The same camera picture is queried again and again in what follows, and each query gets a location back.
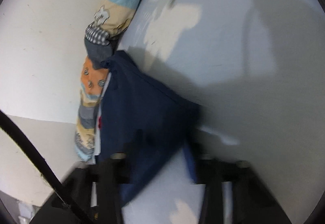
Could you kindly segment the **long patchwork bolster pillow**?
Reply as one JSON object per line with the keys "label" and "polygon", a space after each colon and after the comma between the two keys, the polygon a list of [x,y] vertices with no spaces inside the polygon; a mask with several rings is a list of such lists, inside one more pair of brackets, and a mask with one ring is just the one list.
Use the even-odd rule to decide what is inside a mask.
{"label": "long patchwork bolster pillow", "polygon": [[85,29],[87,51],[80,76],[76,153],[83,162],[93,159],[98,112],[109,70],[101,63],[113,55],[120,35],[128,28],[140,0],[102,0],[93,21]]}

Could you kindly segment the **navy blue jacket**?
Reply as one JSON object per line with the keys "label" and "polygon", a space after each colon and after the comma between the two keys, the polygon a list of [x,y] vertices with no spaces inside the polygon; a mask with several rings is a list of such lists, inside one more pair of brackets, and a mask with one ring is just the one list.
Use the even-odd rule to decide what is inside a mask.
{"label": "navy blue jacket", "polygon": [[115,52],[101,65],[111,78],[101,101],[98,160],[117,153],[127,156],[129,182],[120,189],[121,204],[134,199],[180,148],[197,182],[198,158],[191,147],[199,106],[141,72],[125,51]]}

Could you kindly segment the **light blue cloud bedsheet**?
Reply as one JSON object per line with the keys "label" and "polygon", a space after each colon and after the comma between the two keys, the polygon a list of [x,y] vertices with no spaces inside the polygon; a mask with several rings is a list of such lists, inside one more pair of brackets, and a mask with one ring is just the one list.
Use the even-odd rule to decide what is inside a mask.
{"label": "light blue cloud bedsheet", "polygon": [[324,192],[318,0],[142,0],[119,49],[201,106],[212,156],[249,162],[292,223]]}

